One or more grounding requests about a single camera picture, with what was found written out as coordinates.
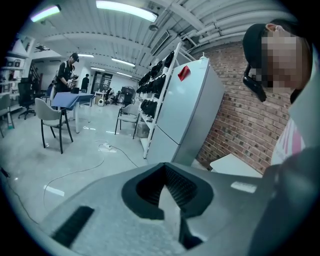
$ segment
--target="gray floor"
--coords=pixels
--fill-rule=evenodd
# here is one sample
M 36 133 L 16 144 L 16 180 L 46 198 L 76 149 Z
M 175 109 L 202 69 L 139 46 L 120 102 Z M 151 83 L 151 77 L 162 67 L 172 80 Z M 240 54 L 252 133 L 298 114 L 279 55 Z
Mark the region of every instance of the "gray floor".
M 55 130 L 56 138 L 54 138 L 50 128 L 46 126 L 44 127 L 46 148 L 43 147 L 40 120 L 36 116 L 30 114 L 23 120 L 23 118 L 18 119 L 19 112 L 14 113 L 12 117 L 15 129 L 7 129 L 6 121 L 1 121 L 4 138 L 0 138 L 0 166 L 10 173 L 11 177 L 7 181 L 20 196 L 25 209 L 34 221 L 40 223 L 56 206 L 89 183 L 135 168 L 124 153 L 116 148 L 110 150 L 108 145 L 123 150 L 139 167 L 148 164 L 143 159 L 143 148 L 139 138 L 132 139 L 133 124 L 123 122 L 122 130 L 118 126 L 118 134 L 114 134 L 120 107 L 120 105 L 103 107 L 94 105 L 91 122 L 88 123 L 85 119 L 88 117 L 88 108 L 81 106 L 80 133 L 76 133 L 75 121 L 72 118 L 69 122 L 73 143 L 67 127 L 63 126 L 63 154 L 60 153 L 58 130 Z M 50 181 L 75 171 L 81 172 L 51 182 L 44 197 L 44 187 Z M 8 184 L 5 181 L 2 184 L 9 197 L 24 212 L 17 196 L 8 188 Z

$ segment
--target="white refrigerator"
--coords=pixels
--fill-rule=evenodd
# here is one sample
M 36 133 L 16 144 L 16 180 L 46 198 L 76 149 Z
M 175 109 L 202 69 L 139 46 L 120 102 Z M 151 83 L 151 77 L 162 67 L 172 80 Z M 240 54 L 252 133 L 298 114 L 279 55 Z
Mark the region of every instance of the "white refrigerator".
M 190 73 L 180 81 L 178 74 Z M 225 87 L 209 59 L 173 70 L 147 154 L 149 164 L 175 162 L 190 166 L 216 118 Z

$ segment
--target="brick wall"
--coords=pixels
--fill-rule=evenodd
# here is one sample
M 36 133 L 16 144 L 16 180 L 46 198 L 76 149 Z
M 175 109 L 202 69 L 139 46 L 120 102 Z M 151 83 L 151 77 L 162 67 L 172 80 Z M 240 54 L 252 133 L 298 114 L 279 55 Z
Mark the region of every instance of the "brick wall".
M 241 42 L 209 48 L 204 53 L 224 84 L 225 93 L 196 159 L 210 170 L 210 162 L 232 153 L 263 173 L 288 122 L 290 94 L 266 92 L 267 100 L 260 102 L 251 93 L 242 82 L 247 61 Z

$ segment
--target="black office chair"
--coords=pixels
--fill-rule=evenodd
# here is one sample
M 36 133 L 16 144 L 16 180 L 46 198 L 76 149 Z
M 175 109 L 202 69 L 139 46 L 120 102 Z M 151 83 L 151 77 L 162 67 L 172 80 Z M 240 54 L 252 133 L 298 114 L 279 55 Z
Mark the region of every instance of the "black office chair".
M 27 119 L 28 114 L 36 115 L 36 112 L 30 108 L 30 105 L 35 104 L 34 93 L 33 90 L 31 90 L 31 85 L 32 84 L 30 82 L 20 82 L 18 84 L 20 94 L 19 105 L 26 108 L 26 110 L 18 116 L 18 119 L 20 119 L 20 116 L 22 115 L 24 115 L 24 120 Z

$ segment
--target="refrigerator door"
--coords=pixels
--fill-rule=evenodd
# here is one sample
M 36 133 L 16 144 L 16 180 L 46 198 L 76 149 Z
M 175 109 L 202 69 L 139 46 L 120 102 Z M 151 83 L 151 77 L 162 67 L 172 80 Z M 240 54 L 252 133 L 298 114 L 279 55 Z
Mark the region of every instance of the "refrigerator door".
M 180 65 L 173 71 L 156 124 L 177 144 L 181 144 L 197 107 L 208 64 L 209 59 L 201 59 Z M 190 73 L 180 81 L 178 74 L 186 65 Z
M 172 162 L 178 149 L 179 145 L 169 138 L 159 127 L 155 126 L 146 159 L 149 164 Z

